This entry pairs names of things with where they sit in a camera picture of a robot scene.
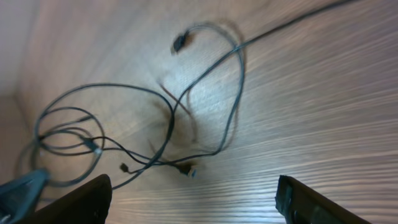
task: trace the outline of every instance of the thin wire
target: thin wire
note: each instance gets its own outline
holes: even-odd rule
[[[315,16],[321,12],[325,12],[325,11],[329,11],[331,9],[334,9],[338,6],[342,6],[345,5],[347,3],[350,2],[355,2],[355,1],[359,1],[359,0],[343,0],[343,1],[337,1],[337,2],[333,2],[327,6],[321,7],[319,9],[314,9],[306,14],[303,14],[299,17],[296,17],[295,19],[292,19],[291,21],[288,21],[286,23],[283,23],[282,25],[275,27],[257,37],[254,37],[252,39],[249,39],[245,42],[243,42],[242,44],[238,45],[237,41],[234,40],[234,38],[228,33],[226,32],[224,29],[216,26],[215,24],[211,24],[211,23],[204,23],[204,24],[199,24],[199,25],[195,25],[193,27],[189,27],[184,33],[185,35],[188,35],[191,32],[196,32],[198,30],[203,30],[203,29],[208,29],[208,30],[212,30],[217,32],[220,36],[222,36],[224,39],[226,39],[230,44],[232,49],[225,53],[222,57],[220,57],[212,66],[210,66],[209,68],[207,68],[205,70],[205,72],[203,72],[196,80],[194,80],[193,82],[191,82],[191,84],[189,84],[189,86],[184,89],[184,91],[182,91],[182,94],[178,97],[176,104],[174,105],[174,107],[172,107],[172,105],[169,103],[169,101],[162,96],[160,93],[157,93],[154,90],[150,90],[147,88],[141,88],[138,86],[133,86],[133,85],[127,85],[127,84],[118,84],[118,83],[94,83],[94,84],[87,84],[87,85],[82,85],[82,86],[78,86],[74,89],[71,89],[69,91],[67,91],[66,93],[60,95],[58,98],[54,99],[53,102],[51,102],[49,105],[47,105],[47,107],[43,110],[43,112],[40,114],[39,118],[36,120],[35,124],[34,124],[34,137],[33,137],[33,141],[32,143],[23,150],[23,152],[21,153],[21,156],[19,157],[19,160],[21,160],[21,157],[27,153],[27,150],[29,150],[31,147],[33,148],[32,150],[32,155],[30,157],[30,164],[31,164],[31,169],[36,169],[36,158],[38,155],[38,151],[40,148],[45,149],[46,151],[58,155],[58,156],[80,156],[80,155],[84,155],[84,154],[91,154],[95,152],[95,156],[93,157],[93,160],[91,162],[91,165],[89,167],[89,169],[84,172],[80,177],[73,179],[73,180],[69,180],[69,181],[65,181],[65,182],[61,182],[61,181],[56,181],[56,180],[50,180],[50,184],[56,187],[68,187],[71,186],[73,184],[77,184],[79,182],[81,182],[82,180],[84,180],[85,178],[87,178],[91,172],[93,171],[93,169],[96,167],[100,157],[101,157],[101,152],[103,151],[123,151],[125,152],[132,160],[134,160],[137,163],[140,163],[142,165],[144,165],[144,167],[142,167],[141,169],[129,172],[130,174],[133,174],[133,176],[128,179],[127,181],[116,185],[113,187],[113,190],[118,189],[128,183],[130,183],[131,181],[133,181],[135,178],[137,178],[139,175],[141,175],[146,169],[150,168],[151,166],[172,166],[172,167],[176,167],[178,168],[178,166],[176,165],[179,162],[183,162],[183,161],[187,161],[190,159],[194,159],[194,158],[198,158],[198,157],[205,157],[205,156],[214,156],[217,155],[218,153],[221,152],[221,150],[223,149],[225,142],[226,142],[226,138],[228,136],[228,132],[231,126],[231,122],[233,119],[233,116],[235,115],[235,112],[238,108],[242,93],[243,93],[243,86],[244,86],[244,74],[245,74],[245,64],[244,64],[244,54],[243,54],[243,48],[247,47],[248,45],[251,45],[255,42],[257,42],[260,39],[263,39],[279,30],[285,29],[289,26],[292,26],[304,19],[307,19],[309,17]],[[168,161],[168,162],[162,162],[160,161],[160,157],[163,154],[165,147],[167,145],[167,143],[170,141],[171,135],[173,133],[174,130],[174,122],[175,122],[175,112],[178,108],[178,106],[181,104],[181,100],[182,98],[197,84],[199,83],[201,80],[203,80],[205,77],[207,77],[218,65],[220,65],[221,63],[223,63],[226,59],[228,59],[230,56],[232,56],[232,54],[237,54],[238,56],[238,62],[239,62],[239,66],[240,66],[240,73],[239,73],[239,83],[238,83],[238,92],[236,94],[236,98],[234,100],[234,103],[231,107],[231,111],[229,112],[228,115],[228,119],[226,121],[226,125],[223,131],[223,135],[221,138],[220,143],[218,144],[218,147],[211,153],[205,153],[205,154],[197,154],[197,155],[192,155],[192,156],[187,156],[181,159],[177,159],[174,161]],[[124,148],[120,143],[118,143],[117,141],[107,137],[104,133],[104,129],[100,123],[100,121],[90,112],[88,112],[87,110],[81,109],[81,108],[77,108],[77,107],[60,107],[60,108],[55,108],[53,110],[51,110],[57,103],[59,103],[60,101],[62,101],[64,98],[66,98],[67,96],[70,96],[71,94],[77,93],[79,91],[82,90],[87,90],[89,88],[103,88],[103,87],[113,87],[113,88],[128,88],[128,89],[132,89],[132,90],[138,90],[138,91],[143,91],[152,95],[155,95],[157,97],[159,97],[162,101],[165,102],[165,104],[167,105],[168,109],[170,110],[170,118],[169,118],[169,126],[167,128],[167,134],[165,137],[165,140],[163,141],[163,144],[161,145],[161,147],[159,148],[159,150],[155,153],[154,156],[152,157],[146,157],[143,155],[140,155],[134,151],[130,151],[127,150],[126,148]],[[83,113],[86,114],[86,116],[77,119],[75,121],[70,121],[67,123],[62,123],[62,124],[58,124],[56,126],[54,126],[53,128],[47,130],[44,132],[44,134],[39,134],[40,131],[40,124],[43,121],[43,119],[48,116],[49,114],[58,112],[58,111],[65,111],[65,110],[77,110],[77,111],[81,111]],[[74,125],[74,124],[80,124],[82,122],[86,122],[89,120],[94,120],[95,123],[97,124],[97,126],[99,127],[99,130],[101,132],[101,136],[95,137],[93,138],[92,134],[83,129],[83,128],[79,128],[79,127],[68,127],[70,125]],[[81,143],[78,144],[74,144],[71,146],[51,146],[49,144],[44,143],[44,139],[48,138],[49,136],[53,136],[56,134],[72,134],[76,137],[78,137],[79,139],[82,140]],[[90,150],[90,151],[83,151],[83,152],[75,152],[75,153],[65,153],[65,152],[58,152],[58,150],[67,150],[67,149],[72,149],[72,148],[76,148],[79,146],[82,146],[84,144],[87,144],[87,142],[84,141],[84,139],[89,139],[91,141],[91,144],[94,145],[96,147],[95,150]],[[95,140],[100,139],[101,140],[101,144],[100,146],[97,146],[95,144]],[[105,148],[105,141],[111,141],[113,144],[117,145],[117,147],[107,147]]]

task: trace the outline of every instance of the cable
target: cable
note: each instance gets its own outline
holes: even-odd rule
[[[37,169],[37,155],[39,154],[39,150],[43,149],[48,151],[49,153],[58,155],[58,156],[81,156],[81,155],[85,155],[85,154],[91,154],[93,153],[93,160],[88,168],[88,170],[86,170],[81,176],[77,177],[76,179],[73,180],[68,180],[68,181],[57,181],[54,179],[50,180],[50,185],[55,186],[55,187],[68,187],[74,184],[77,184],[79,182],[81,182],[82,180],[84,180],[85,178],[87,178],[91,172],[94,170],[94,168],[96,167],[102,153],[104,151],[123,151],[125,152],[134,162],[137,162],[139,164],[142,164],[143,167],[141,169],[138,170],[134,170],[134,171],[130,171],[128,169],[128,166],[125,164],[121,164],[120,169],[123,172],[127,172],[128,174],[131,174],[132,177],[130,179],[128,179],[127,181],[116,185],[113,187],[113,190],[116,190],[128,183],[130,183],[131,181],[133,181],[134,179],[136,179],[138,176],[140,176],[146,169],[152,167],[152,166],[170,166],[170,167],[174,167],[176,169],[178,169],[181,173],[183,174],[192,174],[194,175],[194,172],[192,172],[192,167],[190,164],[183,164],[182,162],[188,161],[190,159],[194,159],[194,158],[199,158],[199,157],[205,157],[205,156],[215,156],[218,153],[220,153],[222,151],[222,149],[224,148],[225,142],[226,142],[226,138],[228,136],[228,132],[229,132],[229,128],[231,126],[231,122],[232,119],[235,115],[235,112],[238,108],[242,93],[243,93],[243,86],[244,86],[244,75],[245,75],[245,63],[244,63],[244,53],[243,53],[243,48],[247,47],[248,45],[251,45],[255,42],[257,42],[260,39],[263,39],[279,30],[285,29],[289,26],[292,26],[304,19],[307,19],[309,17],[315,16],[321,12],[325,12],[325,11],[329,11],[331,9],[334,9],[338,6],[342,6],[345,5],[347,3],[350,2],[354,2],[354,1],[358,1],[358,0],[343,0],[343,1],[337,1],[334,3],[331,3],[329,5],[326,5],[324,7],[321,7],[319,9],[315,9],[312,10],[306,14],[303,14],[299,17],[296,17],[295,19],[292,19],[291,21],[288,21],[286,23],[283,23],[282,25],[275,27],[257,37],[254,37],[252,39],[249,39],[243,43],[240,43],[235,40],[233,38],[232,35],[229,34],[229,32],[227,32],[226,30],[224,30],[223,28],[221,28],[220,26],[217,26],[216,24],[212,24],[212,23],[203,23],[203,24],[197,24],[195,26],[189,27],[185,32],[183,32],[181,35],[179,35],[173,45],[172,45],[172,53],[173,54],[177,54],[179,51],[183,50],[186,45],[187,45],[187,39],[189,38],[189,35],[191,35],[193,32],[198,32],[200,30],[210,30],[213,32],[216,32],[217,34],[219,34],[220,36],[222,36],[225,40],[227,40],[229,42],[229,44],[231,45],[231,50],[227,53],[225,53],[222,57],[220,57],[212,66],[210,66],[209,68],[207,68],[205,70],[204,73],[202,73],[196,80],[194,80],[193,82],[191,82],[191,84],[189,84],[189,86],[186,87],[186,89],[184,89],[184,91],[182,91],[182,94],[178,97],[178,99],[176,100],[176,104],[174,106],[172,106],[170,104],[170,102],[160,93],[154,91],[154,90],[150,90],[147,88],[142,88],[139,86],[134,86],[134,85],[127,85],[127,84],[119,84],[119,83],[93,83],[93,84],[87,84],[87,85],[82,85],[82,86],[78,86],[76,88],[73,88],[69,91],[67,91],[66,93],[60,95],[59,97],[57,97],[56,99],[54,99],[49,105],[47,105],[45,107],[45,109],[43,110],[43,112],[41,112],[39,118],[36,120],[35,124],[34,124],[34,128],[33,128],[33,141],[29,144],[29,146],[27,148],[32,147],[32,154],[30,157],[30,168],[31,169]],[[190,91],[197,83],[199,83],[201,80],[203,80],[205,77],[207,77],[210,72],[212,72],[217,66],[219,66],[221,63],[223,63],[226,59],[230,58],[230,56],[232,56],[232,54],[236,54],[238,56],[238,63],[240,66],[240,73],[239,73],[239,83],[238,83],[238,92],[236,94],[234,103],[231,107],[231,111],[229,112],[228,118],[226,120],[226,125],[221,137],[221,141],[218,144],[218,146],[216,147],[216,149],[213,152],[210,153],[204,153],[204,154],[196,154],[196,155],[192,155],[192,156],[187,156],[184,158],[180,158],[180,159],[176,159],[174,161],[161,161],[160,157],[162,156],[163,152],[165,151],[165,147],[168,144],[168,142],[170,141],[170,138],[172,136],[173,130],[174,130],[174,123],[175,123],[175,112],[178,108],[178,106],[181,104],[181,100],[182,98],[187,94],[188,91]],[[62,101],[64,98],[78,93],[79,91],[83,91],[83,90],[87,90],[89,88],[127,88],[127,89],[131,89],[131,90],[136,90],[136,91],[142,91],[142,92],[146,92],[148,94],[154,95],[159,97],[168,107],[168,109],[170,110],[170,118],[169,118],[169,126],[167,128],[167,133],[166,133],[166,137],[161,145],[161,147],[159,148],[159,150],[155,153],[154,156],[152,157],[146,157],[143,155],[140,155],[134,151],[130,151],[127,150],[126,148],[124,148],[120,143],[118,143],[117,141],[115,141],[114,139],[108,137],[105,135],[104,129],[100,123],[100,121],[96,118],[96,116],[94,116],[93,114],[91,114],[89,111],[84,110],[82,108],[77,108],[77,107],[72,107],[72,106],[67,106],[67,107],[59,107],[59,108],[55,108],[52,109],[56,104],[58,104],[60,101]],[[86,115],[74,120],[74,121],[70,121],[70,122],[66,122],[66,123],[62,123],[62,124],[58,124],[46,131],[43,132],[43,134],[40,134],[40,124],[41,122],[44,120],[44,118],[52,113],[55,112],[59,112],[59,111],[65,111],[65,110],[76,110],[76,111],[80,111],[82,113],[85,113]],[[93,135],[80,127],[77,126],[72,126],[71,125],[75,125],[75,124],[80,124],[83,122],[87,122],[87,121],[91,121],[93,120],[97,127],[99,128],[101,135],[97,136],[97,137],[93,137]],[[71,146],[51,146],[47,143],[45,143],[45,139],[47,139],[50,136],[54,136],[57,134],[71,134],[76,136],[79,140],[80,143],[78,144],[74,144]],[[113,144],[115,144],[117,147],[104,147],[105,146],[105,142],[109,141]],[[73,148],[77,148],[80,146],[86,146],[88,149],[90,149],[89,151],[83,151],[83,152],[74,152],[74,153],[67,153],[67,152],[59,152],[59,151],[67,151],[68,149],[73,149]],[[19,157],[19,160],[21,160],[21,157],[23,156],[23,154],[25,154],[27,152],[27,149],[24,149],[21,156]]]

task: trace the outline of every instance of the black cable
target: black cable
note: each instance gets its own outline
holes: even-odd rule
[[[127,181],[116,185],[113,187],[113,189],[118,189],[128,183],[130,183],[131,181],[133,181],[135,178],[137,178],[139,175],[141,175],[146,169],[152,167],[152,166],[171,166],[174,168],[177,168],[181,173],[187,174],[188,171],[191,169],[190,166],[181,164],[181,162],[190,160],[190,159],[194,159],[194,158],[198,158],[198,157],[204,157],[204,156],[214,156],[217,155],[218,153],[221,152],[221,150],[224,147],[224,144],[226,142],[226,138],[228,136],[228,131],[229,131],[229,127],[231,125],[233,116],[238,108],[239,105],[239,101],[241,99],[242,96],[242,92],[243,92],[243,86],[244,86],[244,73],[245,73],[245,64],[244,64],[244,55],[243,55],[243,51],[242,49],[247,47],[248,45],[251,45],[253,43],[255,43],[256,41],[263,39],[265,37],[267,37],[268,35],[271,35],[279,30],[285,29],[289,26],[292,26],[306,18],[309,18],[311,16],[315,16],[321,12],[325,12],[325,11],[329,11],[331,9],[334,9],[338,6],[342,6],[344,4],[347,4],[349,2],[354,2],[354,1],[358,1],[358,0],[343,0],[343,1],[337,1],[334,3],[331,3],[327,6],[321,7],[319,9],[315,9],[312,10],[304,15],[301,15],[295,19],[292,19],[291,21],[288,21],[278,27],[275,27],[257,37],[254,37],[252,39],[249,39],[241,44],[238,45],[238,41],[234,40],[233,36],[230,35],[227,31],[225,31],[224,29],[222,29],[221,27],[212,24],[212,23],[204,23],[204,24],[199,24],[199,25],[195,25],[193,27],[189,27],[185,32],[183,32],[182,35],[178,36],[176,38],[176,40],[174,41],[173,45],[172,45],[172,52],[173,53],[178,53],[179,51],[181,51],[184,47],[186,47],[186,43],[187,43],[187,39],[188,36],[192,33],[192,32],[196,32],[198,30],[202,30],[202,29],[206,29],[206,30],[212,30],[217,32],[220,36],[222,36],[224,39],[226,39],[230,44],[232,49],[225,53],[222,57],[220,57],[212,66],[210,66],[209,68],[207,68],[205,70],[204,73],[202,73],[196,80],[194,80],[193,82],[191,82],[191,84],[189,84],[189,86],[184,89],[184,91],[182,92],[182,94],[178,97],[178,100],[176,102],[176,104],[174,105],[174,107],[172,107],[172,105],[169,103],[169,101],[162,96],[160,93],[157,93],[154,90],[150,90],[150,89],[146,89],[146,88],[141,88],[138,86],[133,86],[133,85],[127,85],[127,84],[118,84],[118,83],[93,83],[93,84],[87,84],[87,85],[82,85],[79,87],[76,87],[74,89],[71,89],[69,91],[67,91],[66,93],[60,95],[58,98],[54,99],[53,102],[51,102],[44,110],[43,112],[40,114],[39,118],[36,120],[35,124],[34,124],[34,137],[33,137],[33,141],[31,143],[31,146],[33,147],[32,150],[32,155],[30,157],[30,165],[31,165],[31,169],[36,169],[37,165],[36,165],[36,159],[37,159],[37,155],[40,149],[44,149],[52,154],[58,155],[58,156],[80,156],[80,155],[84,155],[84,154],[91,154],[94,153],[94,157],[93,157],[93,161],[91,162],[90,167],[88,168],[88,170],[86,172],[84,172],[81,176],[79,176],[76,179],[73,180],[69,180],[69,181],[56,181],[51,179],[50,180],[50,185],[52,186],[56,186],[56,187],[68,187],[71,186],[73,184],[77,184],[79,182],[81,182],[82,180],[84,180],[85,178],[87,178],[91,172],[93,171],[93,169],[95,168],[95,166],[97,165],[102,152],[103,151],[123,151],[125,152],[133,161],[144,165],[141,169],[135,170],[135,171],[129,171],[128,166],[125,164],[122,164],[120,166],[120,168],[124,171],[127,172],[129,174],[132,174],[133,176],[128,179]],[[174,161],[167,161],[167,162],[163,162],[160,161],[160,157],[163,154],[165,147],[167,145],[167,143],[170,141],[171,135],[173,133],[174,130],[174,122],[175,122],[175,112],[182,100],[182,98],[185,96],[185,94],[187,94],[188,91],[190,91],[197,83],[199,83],[202,79],[204,79],[206,76],[208,76],[210,74],[211,71],[213,71],[219,64],[223,63],[227,58],[229,58],[230,56],[232,56],[232,54],[236,54],[238,56],[238,62],[239,62],[239,66],[240,66],[240,73],[239,73],[239,83],[238,83],[238,92],[236,94],[236,98],[234,100],[234,103],[231,107],[231,111],[228,115],[228,119],[226,121],[226,126],[224,128],[223,131],[223,135],[221,138],[220,143],[218,144],[218,147],[211,153],[205,153],[205,154],[197,154],[197,155],[192,155],[192,156],[187,156],[181,159],[177,159]],[[170,110],[170,119],[169,119],[169,126],[167,128],[167,134],[165,137],[165,140],[163,141],[163,144],[161,145],[160,149],[155,153],[155,155],[153,157],[146,157],[143,155],[140,155],[134,151],[129,151],[126,148],[124,148],[120,143],[118,143],[117,141],[111,139],[110,137],[107,137],[104,133],[104,129],[100,123],[100,121],[96,118],[96,116],[94,116],[93,114],[91,114],[90,112],[88,112],[87,110],[81,109],[81,108],[77,108],[77,107],[60,107],[60,108],[55,108],[53,110],[51,110],[57,103],[59,103],[61,100],[63,100],[65,97],[70,96],[71,94],[77,93],[79,91],[82,90],[86,90],[89,88],[104,88],[104,87],[113,87],[113,88],[128,88],[128,89],[132,89],[132,90],[138,90],[138,91],[143,91],[155,96],[158,96],[161,100],[163,100],[165,102],[165,104],[167,105],[167,107]],[[43,134],[40,134],[40,124],[42,122],[42,120],[48,116],[49,114],[58,112],[58,111],[65,111],[65,110],[77,110],[77,111],[81,111],[82,113],[85,113],[86,115],[74,120],[74,121],[70,121],[70,122],[66,122],[66,123],[62,123],[62,124],[58,124],[56,126],[54,126],[53,128],[45,131]],[[79,124],[82,122],[87,122],[93,120],[96,125],[99,127],[99,130],[101,132],[101,136],[95,137],[93,138],[93,135],[83,129],[83,128],[79,128],[79,127],[70,127],[71,125],[74,124]],[[78,144],[74,144],[71,146],[51,146],[47,143],[44,142],[44,140],[50,136],[54,136],[56,134],[72,134],[76,137],[78,137],[80,139],[80,143]],[[95,141],[97,139],[101,140],[101,144],[100,146],[97,145],[95,143]],[[110,141],[113,144],[117,145],[117,147],[107,147],[105,148],[105,141]],[[66,152],[58,152],[58,151],[66,151],[68,149],[73,149],[79,146],[86,146],[87,148],[89,148],[89,151],[83,151],[83,152],[74,152],[74,153],[66,153]]]

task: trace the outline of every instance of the brown wooden floor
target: brown wooden floor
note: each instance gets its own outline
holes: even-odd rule
[[[42,0],[21,70],[19,103],[32,126],[47,103],[84,83],[161,91],[161,82],[179,95],[229,49],[203,32],[171,56],[170,45],[184,28],[228,20],[248,39],[327,2]],[[107,222],[283,223],[274,196],[279,175],[285,174],[370,222],[396,223],[397,10],[397,1],[360,1],[248,47],[244,94],[229,148],[197,160],[196,179],[167,167],[147,170],[114,192]],[[191,122],[181,110],[164,158],[218,143],[238,87],[238,69],[232,58],[191,91],[198,143],[192,143]],[[108,136],[145,155],[153,155],[164,139],[167,114],[145,94],[89,90],[62,105],[98,115]],[[56,115],[47,125],[72,116]],[[63,180],[82,173],[90,161],[90,156],[43,158]],[[128,178],[118,169],[122,161],[132,164],[121,152],[105,154],[92,177],[107,173],[114,185],[121,183]]]

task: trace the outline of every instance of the dark blurry object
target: dark blurry object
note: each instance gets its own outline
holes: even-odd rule
[[[369,224],[293,177],[279,177],[275,200],[287,224]]]
[[[102,174],[17,224],[102,224],[111,200],[111,180]]]
[[[34,213],[48,176],[39,169],[0,186],[0,224],[15,223]]]

